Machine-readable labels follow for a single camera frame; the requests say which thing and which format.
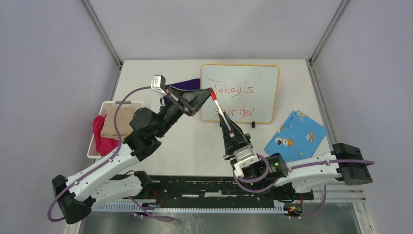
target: folded blue cloth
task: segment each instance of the folded blue cloth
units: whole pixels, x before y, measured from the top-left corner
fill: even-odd
[[[327,129],[293,111],[264,148],[268,155],[281,154],[286,162],[310,158],[320,145]]]

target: white wall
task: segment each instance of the white wall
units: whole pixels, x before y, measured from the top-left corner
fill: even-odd
[[[62,233],[51,180],[90,163],[116,65],[78,0],[2,0],[0,43],[0,233]]]
[[[340,0],[91,0],[122,60],[307,59]]]
[[[340,141],[359,147],[379,234],[412,233],[413,1],[350,1],[316,74]]]

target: robotic arm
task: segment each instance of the robotic arm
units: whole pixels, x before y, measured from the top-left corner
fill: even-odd
[[[152,191],[152,181],[145,172],[107,181],[153,154],[161,145],[157,138],[163,137],[183,114],[194,116],[210,96],[219,107],[211,89],[181,90],[173,86],[165,89],[165,78],[159,75],[154,76],[151,88],[167,96],[170,102],[158,113],[148,108],[138,109],[130,122],[133,132],[125,138],[120,149],[75,175],[67,178],[58,175],[52,180],[55,200],[68,224],[84,219],[92,209],[108,202],[129,196],[147,197]],[[334,145],[332,153],[294,162],[286,163],[281,155],[272,155],[266,158],[269,165],[266,174],[266,162],[260,160],[253,150],[250,135],[244,134],[222,110],[219,118],[224,138],[224,159],[229,160],[235,179],[263,178],[253,185],[245,184],[249,188],[262,189],[263,184],[275,181],[274,186],[292,183],[296,193],[306,193],[316,186],[337,180],[344,180],[347,185],[372,182],[365,164],[334,162],[337,159],[363,159],[358,148],[345,144]]]

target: red cloth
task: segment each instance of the red cloth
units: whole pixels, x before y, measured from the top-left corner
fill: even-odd
[[[105,118],[106,117],[103,117],[103,116],[96,116],[92,124],[94,141],[96,143],[96,150],[102,156],[106,156],[108,153],[114,150],[114,148],[116,148],[118,144],[117,140],[100,136],[100,132],[102,131],[103,124],[105,123]]]

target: yellow whiteboard frame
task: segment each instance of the yellow whiteboard frame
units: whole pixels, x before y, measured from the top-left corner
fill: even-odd
[[[258,64],[205,63],[205,64],[202,64],[202,66],[201,66],[201,74],[200,74],[200,77],[201,77],[201,88],[202,88],[202,68],[203,68],[204,66],[207,66],[207,65],[215,65],[215,66],[246,66],[246,67],[276,67],[276,68],[278,68],[277,86],[276,86],[276,88],[275,88],[274,106],[273,106],[273,109],[272,109],[272,117],[271,117],[271,120],[270,120],[269,122],[255,122],[255,123],[271,123],[271,122],[274,120],[275,104],[277,103],[278,84],[279,84],[279,81],[280,81],[280,73],[281,73],[281,69],[280,69],[279,66],[277,66],[277,65],[258,65]],[[201,108],[201,119],[202,119],[203,121],[207,121],[207,122],[219,122],[219,120],[204,119],[204,118],[202,117],[202,108]],[[252,122],[248,122],[248,121],[234,121],[234,122],[236,122],[236,123],[252,123]]]

